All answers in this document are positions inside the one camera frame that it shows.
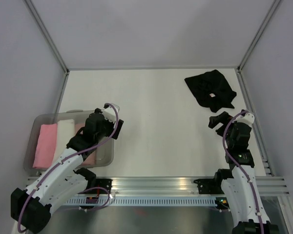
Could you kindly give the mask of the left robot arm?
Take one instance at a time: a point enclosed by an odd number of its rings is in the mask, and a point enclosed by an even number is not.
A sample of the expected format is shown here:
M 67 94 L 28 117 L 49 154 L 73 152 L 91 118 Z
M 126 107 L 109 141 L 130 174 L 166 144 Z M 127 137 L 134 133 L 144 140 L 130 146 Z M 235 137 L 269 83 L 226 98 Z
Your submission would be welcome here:
M 39 233 L 54 212 L 77 194 L 95 191 L 111 198 L 109 189 L 97 184 L 96 174 L 81 164 L 110 139 L 118 138 L 124 123 L 119 109 L 112 103 L 95 109 L 56 161 L 32 184 L 12 192 L 10 211 L 18 233 Z

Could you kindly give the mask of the black t-shirt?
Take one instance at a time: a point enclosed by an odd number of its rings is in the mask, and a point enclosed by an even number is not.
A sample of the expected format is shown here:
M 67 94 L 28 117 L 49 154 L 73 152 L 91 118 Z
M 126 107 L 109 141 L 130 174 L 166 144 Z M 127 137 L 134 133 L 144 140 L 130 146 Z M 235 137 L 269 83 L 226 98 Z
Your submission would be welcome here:
M 200 106 L 209 108 L 213 113 L 222 108 L 234 108 L 232 101 L 237 93 L 218 70 L 188 77 L 184 81 Z

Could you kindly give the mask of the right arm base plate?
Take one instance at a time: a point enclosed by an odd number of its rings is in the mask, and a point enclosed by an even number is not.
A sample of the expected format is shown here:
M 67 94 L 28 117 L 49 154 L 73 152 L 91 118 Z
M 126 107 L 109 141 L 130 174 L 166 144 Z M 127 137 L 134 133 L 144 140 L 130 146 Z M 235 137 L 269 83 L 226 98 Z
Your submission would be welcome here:
M 221 185 L 213 178 L 196 179 L 193 181 L 197 185 L 198 193 L 201 195 L 223 195 Z

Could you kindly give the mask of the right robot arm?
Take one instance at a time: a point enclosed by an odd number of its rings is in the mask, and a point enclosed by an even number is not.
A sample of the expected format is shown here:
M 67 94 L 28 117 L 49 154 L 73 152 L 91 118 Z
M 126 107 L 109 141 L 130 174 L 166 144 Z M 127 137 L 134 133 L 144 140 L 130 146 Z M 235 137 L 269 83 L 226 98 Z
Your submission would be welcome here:
M 215 173 L 213 187 L 224 193 L 231 211 L 233 234 L 277 234 L 279 227 L 272 224 L 262 204 L 256 184 L 255 164 L 249 147 L 255 117 L 247 110 L 235 116 L 223 112 L 209 118 L 208 127 L 222 137 L 229 169 Z

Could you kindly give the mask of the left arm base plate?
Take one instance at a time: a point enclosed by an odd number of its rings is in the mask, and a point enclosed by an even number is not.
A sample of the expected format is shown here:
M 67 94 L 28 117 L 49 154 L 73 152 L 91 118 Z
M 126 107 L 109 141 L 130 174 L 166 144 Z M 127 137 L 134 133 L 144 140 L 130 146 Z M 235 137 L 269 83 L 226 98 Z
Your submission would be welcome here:
M 87 189 L 90 189 L 93 187 L 104 188 L 110 193 L 112 188 L 112 179 L 111 178 L 96 178 L 94 180 L 91 180 L 87 185 Z M 96 196 L 99 196 L 100 194 L 107 194 L 107 192 L 102 189 L 92 189 L 87 191 L 86 193 L 94 194 Z

